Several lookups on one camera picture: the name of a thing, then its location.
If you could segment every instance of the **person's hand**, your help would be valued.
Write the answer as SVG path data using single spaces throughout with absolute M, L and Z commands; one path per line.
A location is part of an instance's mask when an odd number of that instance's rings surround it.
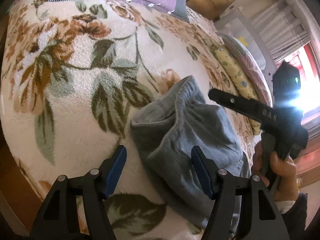
M 268 187 L 269 180 L 262 175 L 263 149 L 261 141 L 255 146 L 253 155 L 253 166 L 251 173 L 258 175 Z M 270 166 L 272 171 L 280 176 L 278 188 L 273 196 L 275 201 L 297 200 L 299 188 L 297 186 L 297 167 L 291 157 L 288 160 L 281 160 L 276 152 L 270 155 Z

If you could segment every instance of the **yellow star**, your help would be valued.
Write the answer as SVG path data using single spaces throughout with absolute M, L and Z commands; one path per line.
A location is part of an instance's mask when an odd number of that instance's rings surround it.
M 240 41 L 245 47 L 248 46 L 249 44 L 244 40 L 244 37 L 241 36 L 238 38 L 238 41 Z

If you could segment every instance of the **yellow patterned fabric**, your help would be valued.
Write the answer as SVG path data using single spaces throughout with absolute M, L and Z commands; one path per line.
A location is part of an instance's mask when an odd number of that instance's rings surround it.
M 220 64 L 224 67 L 228 73 L 230 79 L 234 83 L 239 94 L 245 98 L 253 98 L 258 100 L 258 95 L 253 88 L 253 85 L 247 75 L 242 71 L 239 63 L 230 53 L 230 51 L 225 47 L 220 47 L 214 51 L 214 54 Z M 250 124 L 254 135 L 260 134 L 260 123 L 255 120 L 250 119 Z

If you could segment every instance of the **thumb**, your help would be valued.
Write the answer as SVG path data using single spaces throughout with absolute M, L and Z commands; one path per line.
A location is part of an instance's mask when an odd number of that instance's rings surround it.
M 294 162 L 281 160 L 276 152 L 272 152 L 270 155 L 270 166 L 276 175 L 283 178 L 295 177 L 297 174 L 297 167 Z

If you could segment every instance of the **bed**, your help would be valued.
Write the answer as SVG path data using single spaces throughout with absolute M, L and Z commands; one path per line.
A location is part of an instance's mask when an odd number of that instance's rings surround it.
M 128 158 L 105 208 L 117 239 L 200 239 L 203 230 L 160 197 L 130 134 L 131 117 L 182 78 L 204 95 L 237 89 L 217 60 L 212 21 L 190 23 L 119 0 L 19 0 L 10 11 L 1 73 L 1 122 L 10 151 L 43 200 L 60 174 L 82 176 L 115 148 Z M 208 104 L 214 104 L 206 96 Z M 249 119 L 226 109 L 249 163 Z M 82 199 L 81 231 L 88 233 Z

